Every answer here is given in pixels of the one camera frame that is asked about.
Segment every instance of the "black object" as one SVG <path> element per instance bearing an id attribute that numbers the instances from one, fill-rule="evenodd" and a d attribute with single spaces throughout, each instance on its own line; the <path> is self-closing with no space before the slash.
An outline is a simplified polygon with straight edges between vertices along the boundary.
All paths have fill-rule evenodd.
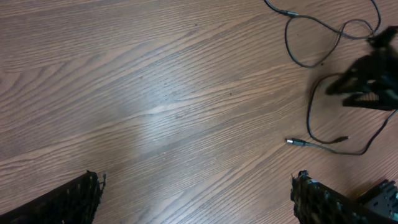
<path id="1" fill-rule="evenodd" d="M 329 26 L 328 24 L 326 24 L 326 23 L 324 23 L 324 22 L 320 21 L 319 19 L 317 19 L 315 17 L 312 17 L 312 16 L 304 16 L 304 15 L 299 15 L 296 12 L 280 10 L 280 9 L 276 8 L 275 6 L 273 6 L 269 2 L 269 0 L 264 0 L 264 2 L 267 4 L 268 7 L 270 7 L 275 12 L 278 12 L 278 13 L 280 13 L 282 15 L 290 17 L 290 19 L 287 21 L 286 26 L 285 26 L 285 44 L 286 44 L 286 49 L 287 49 L 287 52 L 290 55 L 290 58 L 297 65 L 300 65 L 301 67 L 305 67 L 305 68 L 315 68 L 316 66 L 321 64 L 323 61 L 325 61 L 331 55 L 331 53 L 333 53 L 333 51 L 335 51 L 335 49 L 337 48 L 338 44 L 340 43 L 341 37 L 346 37 L 347 39 L 351 39 L 351 40 L 364 40 L 364 39 L 367 39 L 367 38 L 373 36 L 379 30 L 380 24 L 381 24 L 381 14 L 380 14 L 379 8 L 378 8 L 378 6 L 377 6 L 377 4 L 376 4 L 376 2 L 374 0 L 371 0 L 371 2 L 372 2 L 373 6 L 374 6 L 374 8 L 375 8 L 375 10 L 377 12 L 377 18 L 378 18 L 377 26 L 376 26 L 375 29 L 372 28 L 372 25 L 368 21 L 365 21 L 363 19 L 352 19 L 352 20 L 349 20 L 349 21 L 345 22 L 343 24 L 343 27 L 341 28 L 341 30 L 335 29 L 335 28 Z M 294 54 L 292 53 L 292 51 L 290 50 L 290 47 L 289 47 L 289 41 L 287 40 L 287 31 L 289 29 L 289 24 L 290 24 L 290 22 L 292 22 L 292 20 L 298 19 L 298 18 L 311 19 L 311 20 L 323 25 L 327 29 L 330 29 L 334 33 L 338 34 L 337 41 L 334 44 L 334 46 L 332 47 L 332 49 L 321 60 L 319 60 L 317 63 L 315 63 L 313 65 L 305 65 L 305 64 L 299 62 L 294 57 Z M 352 35 L 349 35 L 349 34 L 345 33 L 344 32 L 345 27 L 351 22 L 363 22 L 363 23 L 365 23 L 367 25 L 367 27 L 369 28 L 369 30 L 370 30 L 370 34 L 367 35 L 367 36 L 364 36 L 364 37 L 355 37 L 355 36 L 352 36 Z"/>
<path id="2" fill-rule="evenodd" d="M 0 223 L 11 224 L 90 224 L 105 187 L 94 172 L 0 216 Z"/>
<path id="3" fill-rule="evenodd" d="M 333 141 L 322 141 L 316 138 L 311 130 L 311 108 L 315 92 L 319 84 L 330 77 L 340 76 L 327 89 L 328 95 L 350 94 L 343 100 L 343 106 L 362 107 L 375 110 L 395 110 L 383 122 L 382 126 L 370 138 L 361 152 L 338 152 L 328 147 L 306 142 L 301 139 L 287 140 L 289 144 L 296 146 L 313 146 L 330 151 L 334 154 L 361 156 L 365 154 L 374 139 L 386 127 L 388 121 L 397 113 L 398 109 L 398 53 L 390 45 L 398 30 L 397 26 L 388 27 L 384 32 L 368 39 L 374 49 L 370 55 L 366 55 L 355 61 L 342 75 L 328 75 L 315 82 L 310 95 L 307 110 L 307 131 L 312 139 L 322 144 L 333 144 L 349 139 L 348 136 L 336 138 Z"/>
<path id="4" fill-rule="evenodd" d="M 398 191 L 394 184 L 385 180 L 353 201 L 312 179 L 304 170 L 292 178 L 290 199 L 301 224 L 397 224 Z"/>
<path id="5" fill-rule="evenodd" d="M 398 109 L 398 53 L 390 45 L 397 29 L 388 27 L 369 38 L 372 53 L 355 61 L 326 89 L 326 94 L 350 94 L 343 106 L 385 111 Z"/>

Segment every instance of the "black cable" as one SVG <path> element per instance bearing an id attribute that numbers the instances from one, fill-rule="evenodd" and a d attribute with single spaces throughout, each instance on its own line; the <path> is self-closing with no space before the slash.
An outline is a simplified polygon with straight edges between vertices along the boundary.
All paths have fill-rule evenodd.
<path id="1" fill-rule="evenodd" d="M 318 144 L 314 144 L 314 143 L 309 143 L 306 142 L 304 140 L 301 139 L 291 139 L 291 140 L 286 140 L 287 143 L 289 144 L 293 144 L 295 146 L 311 146 L 311 147 L 317 147 L 319 149 L 324 149 L 326 151 L 329 151 L 331 153 L 337 154 L 337 155 L 347 155 L 347 156 L 362 156 L 363 154 L 365 154 L 368 149 L 370 148 L 371 144 L 373 143 L 373 141 L 376 139 L 376 137 L 381 133 L 381 131 L 387 126 L 388 121 L 398 112 L 398 110 L 395 110 L 394 112 L 392 112 L 390 114 L 390 116 L 388 116 L 388 118 L 383 122 L 383 125 L 378 129 L 378 131 L 376 131 L 376 133 L 374 133 L 374 135 L 370 138 L 370 140 L 368 141 L 368 143 L 366 144 L 365 148 L 362 150 L 362 152 L 357 152 L 357 153 L 352 153 L 352 152 L 338 152 L 335 150 L 332 150 L 328 147 L 325 146 L 321 146 Z"/>
<path id="2" fill-rule="evenodd" d="M 317 137 L 315 137 L 314 134 L 312 133 L 312 130 L 311 130 L 311 110 L 312 110 L 313 98 L 314 98 L 314 96 L 315 96 L 315 93 L 317 92 L 317 88 L 318 88 L 319 84 L 320 84 L 323 80 L 325 80 L 325 79 L 327 79 L 327 78 L 330 78 L 330 77 L 334 77 L 334 76 L 338 76 L 338 74 L 327 75 L 327 76 L 325 76 L 325 77 L 319 79 L 317 82 L 315 82 L 315 84 L 314 84 L 314 86 L 313 86 L 313 88 L 312 88 L 312 91 L 311 91 L 311 95 L 310 95 L 309 102 L 308 102 L 308 109 L 307 109 L 307 131 L 308 131 L 308 134 L 310 135 L 310 137 L 311 137 L 312 139 L 314 139 L 314 140 L 316 140 L 317 142 L 322 143 L 322 144 L 334 144 L 334 143 L 342 142 L 342 141 L 345 141 L 345 140 L 349 139 L 348 136 L 342 136 L 342 137 L 336 138 L 336 139 L 333 140 L 333 141 L 322 141 L 322 140 L 318 139 Z"/>
<path id="3" fill-rule="evenodd" d="M 346 38 L 348 38 L 348 39 L 351 39 L 351 40 L 363 40 L 363 39 L 367 39 L 367 38 L 371 37 L 372 35 L 374 35 L 374 33 L 376 33 L 376 32 L 379 30 L 380 25 L 381 25 L 381 14 L 380 14 L 380 10 L 379 10 L 379 8 L 378 8 L 378 6 L 377 6 L 377 4 L 376 4 L 376 2 L 375 2 L 374 0 L 370 0 L 370 1 L 373 3 L 374 8 L 376 9 L 376 12 L 377 12 L 378 22 L 377 22 L 377 26 L 376 26 L 375 29 L 372 28 L 372 25 L 371 25 L 368 21 L 365 21 L 365 20 L 363 20 L 363 19 L 352 19 L 352 20 L 349 20 L 349 21 L 345 22 L 345 23 L 343 24 L 343 27 L 341 28 L 341 30 L 337 30 L 337 29 L 335 29 L 335 28 L 329 26 L 328 24 L 322 22 L 321 20 L 319 20 L 319 19 L 317 19 L 317 18 L 315 18 L 315 17 L 312 17 L 312 16 L 302 16 L 302 15 L 297 14 L 296 12 L 280 10 L 280 9 L 276 8 L 275 6 L 273 6 L 273 5 L 269 2 L 269 0 L 264 0 L 264 1 L 265 1 L 265 3 L 267 4 L 267 6 L 269 6 L 269 7 L 270 7 L 272 10 L 274 10 L 275 12 L 278 12 L 278 13 L 280 13 L 280 14 L 283 14 L 283 15 L 285 15 L 285 16 L 289 16 L 289 17 L 290 17 L 290 19 L 287 21 L 286 26 L 285 26 L 285 44 L 286 44 L 286 49 L 287 49 L 287 52 L 288 52 L 289 55 L 290 55 L 290 58 L 292 58 L 292 60 L 293 60 L 297 65 L 300 65 L 301 67 L 305 67 L 305 68 L 315 68 L 316 66 L 318 66 L 319 64 L 321 64 L 323 61 L 325 61 L 325 60 L 333 53 L 333 51 L 335 51 L 335 49 L 337 48 L 337 45 L 340 43 L 340 39 L 341 39 L 342 36 L 343 36 L 343 37 L 346 37 Z M 292 51 L 290 50 L 289 41 L 287 40 L 287 31 L 288 31 L 288 29 L 289 29 L 289 24 L 290 24 L 290 22 L 292 22 L 292 20 L 297 19 L 297 18 L 311 19 L 311 20 L 313 20 L 313 21 L 315 21 L 315 22 L 317 22 L 317 23 L 323 25 L 324 27 L 326 27 L 326 28 L 330 29 L 331 31 L 333 31 L 333 32 L 335 32 L 335 33 L 338 34 L 337 41 L 336 41 L 336 43 L 334 44 L 333 48 L 332 48 L 321 60 L 319 60 L 317 63 L 315 63 L 315 64 L 313 64 L 313 65 L 305 65 L 305 64 L 299 62 L 299 61 L 294 57 L 294 54 L 293 54 Z M 367 36 L 364 36 L 364 37 L 355 37 L 355 36 L 346 34 L 346 33 L 344 32 L 345 27 L 347 26 L 347 24 L 349 24 L 350 22 L 354 22 L 354 21 L 365 23 L 365 24 L 369 27 L 369 30 L 371 31 L 371 33 L 370 33 L 369 35 L 367 35 Z"/>

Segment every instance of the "wooden surface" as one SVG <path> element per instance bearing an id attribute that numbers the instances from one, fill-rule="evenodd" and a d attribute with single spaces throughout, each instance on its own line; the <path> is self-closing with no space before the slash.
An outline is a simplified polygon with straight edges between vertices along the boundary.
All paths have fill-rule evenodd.
<path id="1" fill-rule="evenodd" d="M 335 27 L 377 21 L 367 0 L 274 2 Z M 377 2 L 382 27 L 397 25 L 398 1 Z M 361 157 L 285 144 L 308 139 L 312 81 L 369 50 L 343 39 L 323 66 L 300 68 L 287 19 L 261 0 L 1 1 L 0 213 L 85 170 L 108 175 L 97 224 L 297 223 L 290 175 L 302 169 L 350 197 L 398 180 L 395 118 Z M 307 63 L 334 37 L 303 19 L 289 30 Z M 388 115 L 319 93 L 314 132 L 351 136 L 341 151 Z"/>

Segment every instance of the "black textured object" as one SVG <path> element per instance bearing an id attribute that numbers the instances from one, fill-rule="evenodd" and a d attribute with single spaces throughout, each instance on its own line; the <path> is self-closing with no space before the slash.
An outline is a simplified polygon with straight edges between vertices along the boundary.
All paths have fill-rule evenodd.
<path id="1" fill-rule="evenodd" d="M 0 223 L 10 224 L 89 224 L 94 220 L 105 187 L 94 172 L 0 216 Z"/>
<path id="2" fill-rule="evenodd" d="M 343 106 L 375 110 L 398 109 L 398 53 L 390 44 L 398 30 L 390 26 L 368 39 L 371 54 L 359 58 L 327 89 L 328 95 L 348 93 Z"/>
<path id="3" fill-rule="evenodd" d="M 363 200 L 365 203 L 372 202 L 374 196 L 378 198 L 379 194 L 383 194 L 385 190 L 394 186 L 393 182 L 383 183 L 378 185 L 379 189 L 373 188 L 358 200 Z M 292 178 L 290 199 L 294 201 L 294 215 L 301 224 L 398 223 L 391 218 L 380 215 L 380 212 L 371 210 L 366 204 L 361 205 L 324 186 L 309 177 L 305 170 L 299 172 L 297 178 Z"/>

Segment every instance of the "wooden table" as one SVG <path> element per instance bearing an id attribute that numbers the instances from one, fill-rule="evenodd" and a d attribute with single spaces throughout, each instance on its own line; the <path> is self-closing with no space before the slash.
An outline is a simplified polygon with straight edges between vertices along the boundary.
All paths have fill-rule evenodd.
<path id="1" fill-rule="evenodd" d="M 377 2 L 382 28 L 398 25 L 398 1 Z M 377 22 L 368 0 L 273 3 L 334 27 Z M 300 170 L 350 197 L 397 180 L 396 119 L 361 157 L 286 145 L 309 140 L 312 82 L 369 51 L 343 39 L 322 66 L 301 68 L 287 19 L 261 0 L 1 1 L 0 213 L 86 170 L 108 175 L 98 224 L 298 223 Z M 289 30 L 307 63 L 334 39 L 305 19 Z M 322 88 L 314 132 L 360 150 L 388 112 L 342 108 Z"/>

